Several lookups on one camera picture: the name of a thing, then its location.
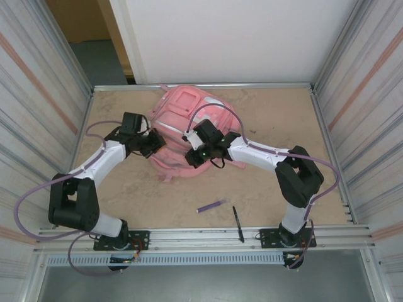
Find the corrugated metal wall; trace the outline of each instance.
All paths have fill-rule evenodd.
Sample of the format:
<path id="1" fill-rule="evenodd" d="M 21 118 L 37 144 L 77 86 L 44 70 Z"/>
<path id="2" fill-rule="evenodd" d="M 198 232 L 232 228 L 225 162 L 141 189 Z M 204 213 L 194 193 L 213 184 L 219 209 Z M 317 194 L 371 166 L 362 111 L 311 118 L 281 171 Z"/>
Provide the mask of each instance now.
<path id="1" fill-rule="evenodd" d="M 41 1 L 0 1 L 0 300 L 22 294 L 35 243 L 13 220 L 27 190 L 68 171 L 91 91 Z M 21 207 L 32 231 L 48 225 L 49 191 Z"/>
<path id="2" fill-rule="evenodd" d="M 352 197 L 403 299 L 403 1 L 372 1 L 318 90 Z"/>

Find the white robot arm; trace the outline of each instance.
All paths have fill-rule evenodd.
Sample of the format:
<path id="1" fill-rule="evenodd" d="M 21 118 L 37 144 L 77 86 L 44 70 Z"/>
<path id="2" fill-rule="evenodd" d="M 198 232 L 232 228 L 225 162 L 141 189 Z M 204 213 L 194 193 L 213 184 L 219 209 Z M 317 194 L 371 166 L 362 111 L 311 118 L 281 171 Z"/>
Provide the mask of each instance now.
<path id="1" fill-rule="evenodd" d="M 279 153 L 308 155 L 304 148 L 274 148 L 249 140 L 247 144 L 239 133 L 228 132 L 223 135 L 209 120 L 201 121 L 192 131 L 185 133 L 183 139 L 193 147 L 186 154 L 186 159 L 194 168 L 208 160 L 222 159 L 224 163 L 226 159 L 245 162 L 275 173 L 283 197 L 288 202 L 287 212 L 279 226 L 281 244 L 285 247 L 295 246 L 306 225 L 305 214 L 309 209 L 309 201 L 319 191 L 324 178 L 313 161 L 281 156 Z"/>
<path id="2" fill-rule="evenodd" d="M 105 143 L 105 148 L 102 145 L 82 166 L 54 177 L 57 179 L 84 170 L 51 186 L 48 218 L 55 225 L 104 235 L 119 248 L 127 244 L 127 222 L 100 212 L 96 188 L 131 153 L 139 152 L 137 155 L 148 158 L 164 146 L 165 141 L 155 129 L 149 129 L 145 116 L 125 113 L 122 125 L 105 137 Z M 102 151 L 102 156 L 85 169 Z"/>

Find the backpack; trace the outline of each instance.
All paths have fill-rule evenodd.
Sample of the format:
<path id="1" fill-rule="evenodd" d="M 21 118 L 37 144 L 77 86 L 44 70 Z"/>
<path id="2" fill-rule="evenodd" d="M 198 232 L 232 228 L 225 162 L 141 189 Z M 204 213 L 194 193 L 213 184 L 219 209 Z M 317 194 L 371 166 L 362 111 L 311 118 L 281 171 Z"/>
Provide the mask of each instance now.
<path id="1" fill-rule="evenodd" d="M 159 179 L 170 181 L 172 177 L 194 177 L 212 166 L 205 162 L 195 169 L 185 159 L 185 154 L 191 149 L 189 142 L 182 139 L 190 118 L 197 108 L 207 103 L 224 104 L 234 110 L 231 105 L 212 94 L 195 86 L 182 85 L 168 90 L 161 85 L 167 93 L 158 101 L 156 107 L 150 112 L 151 127 L 158 130 L 164 137 L 166 146 L 149 159 L 159 173 Z M 201 109 L 191 124 L 191 129 L 202 120 L 209 119 L 217 129 L 225 135 L 229 131 L 237 131 L 240 127 L 238 120 L 226 109 L 218 106 L 208 106 Z M 241 169 L 245 163 L 231 162 Z"/>

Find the wooden table surface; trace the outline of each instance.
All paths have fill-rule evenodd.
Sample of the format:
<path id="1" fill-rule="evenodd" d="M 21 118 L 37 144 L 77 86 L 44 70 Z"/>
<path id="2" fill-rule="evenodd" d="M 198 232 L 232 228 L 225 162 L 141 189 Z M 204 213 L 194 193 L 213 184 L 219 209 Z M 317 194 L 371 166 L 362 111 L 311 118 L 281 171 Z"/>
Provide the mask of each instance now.
<path id="1" fill-rule="evenodd" d="M 311 156 L 328 159 L 307 89 L 220 89 L 210 93 L 227 100 L 242 118 L 248 139 L 279 148 L 301 145 Z M 148 115 L 163 91 L 96 92 L 88 125 L 101 120 L 122 120 L 125 111 Z M 108 134 L 115 124 L 99 125 L 94 133 Z M 99 141 L 84 137 L 77 164 L 84 162 Z M 330 169 L 319 166 L 325 189 L 334 182 Z M 98 188 L 101 211 L 128 221 L 130 228 L 236 227 L 232 206 L 242 226 L 275 226 L 287 202 L 276 176 L 248 165 L 242 170 L 226 165 L 211 167 L 194 178 L 165 183 L 143 157 L 129 156 Z M 215 201 L 227 203 L 203 213 L 196 209 Z M 310 217 L 315 224 L 347 223 L 338 190 L 318 200 Z"/>

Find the marker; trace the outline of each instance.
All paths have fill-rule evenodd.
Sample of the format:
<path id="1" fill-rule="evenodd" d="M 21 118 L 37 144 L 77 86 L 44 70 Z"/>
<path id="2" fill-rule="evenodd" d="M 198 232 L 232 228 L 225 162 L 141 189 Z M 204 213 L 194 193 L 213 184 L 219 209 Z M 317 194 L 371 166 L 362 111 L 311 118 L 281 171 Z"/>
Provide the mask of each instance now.
<path id="1" fill-rule="evenodd" d="M 225 199 L 223 199 L 223 200 L 220 200 L 220 201 L 216 201 L 215 203 L 208 204 L 206 206 L 202 206 L 201 208 L 198 208 L 196 210 L 196 213 L 201 213 L 203 211 L 209 210 L 209 209 L 214 208 L 216 206 L 220 206 L 221 204 L 223 204 L 225 202 L 227 202 L 227 201 Z"/>
<path id="2" fill-rule="evenodd" d="M 235 210 L 235 206 L 233 206 L 232 209 L 234 210 L 235 220 L 237 221 L 239 240 L 242 243 L 245 243 L 245 238 L 244 238 L 244 234 L 242 233 L 241 224 L 239 223 L 237 210 Z"/>

